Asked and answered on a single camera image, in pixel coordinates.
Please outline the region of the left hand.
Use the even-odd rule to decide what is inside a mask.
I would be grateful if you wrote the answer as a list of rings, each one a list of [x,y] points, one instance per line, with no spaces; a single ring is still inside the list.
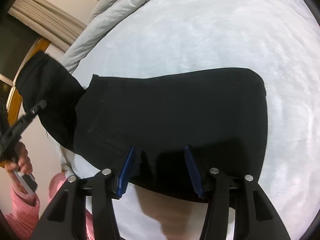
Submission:
[[[15,150],[17,151],[17,155],[19,157],[18,163],[6,162],[4,167],[8,175],[12,179],[12,184],[14,188],[22,193],[27,193],[26,189],[23,187],[23,185],[20,183],[20,181],[14,174],[14,170],[18,169],[24,174],[31,174],[33,172],[33,167],[30,162],[30,158],[28,157],[28,151],[24,143],[19,142],[16,145]]]

